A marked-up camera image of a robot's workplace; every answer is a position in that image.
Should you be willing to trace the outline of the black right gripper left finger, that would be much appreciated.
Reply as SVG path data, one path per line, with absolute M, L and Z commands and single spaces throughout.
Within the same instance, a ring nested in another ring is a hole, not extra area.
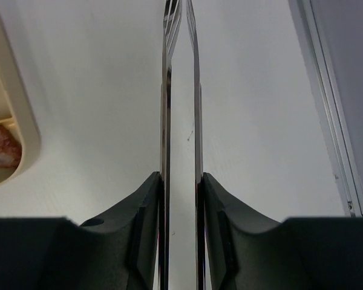
M 161 177 L 76 225 L 65 217 L 0 218 L 0 289 L 151 289 Z

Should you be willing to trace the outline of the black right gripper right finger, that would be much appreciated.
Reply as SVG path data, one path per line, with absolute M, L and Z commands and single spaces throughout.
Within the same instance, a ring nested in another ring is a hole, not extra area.
M 214 289 L 363 289 L 363 217 L 277 222 L 202 181 Z

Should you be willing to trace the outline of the brown fried chicken piece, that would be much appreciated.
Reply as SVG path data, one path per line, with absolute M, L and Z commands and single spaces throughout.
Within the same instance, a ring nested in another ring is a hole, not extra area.
M 22 147 L 18 140 L 0 125 L 0 168 L 17 167 L 21 161 Z

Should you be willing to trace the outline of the metal food tongs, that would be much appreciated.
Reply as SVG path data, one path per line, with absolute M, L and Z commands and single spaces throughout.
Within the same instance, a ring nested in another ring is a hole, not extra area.
M 198 37 L 192 1 L 186 2 L 186 20 L 194 61 L 195 280 L 197 289 L 206 289 L 202 96 Z M 182 2 L 166 1 L 163 17 L 162 96 L 160 117 L 160 175 L 163 189 L 159 194 L 159 289 L 169 288 L 172 57 L 181 21 Z

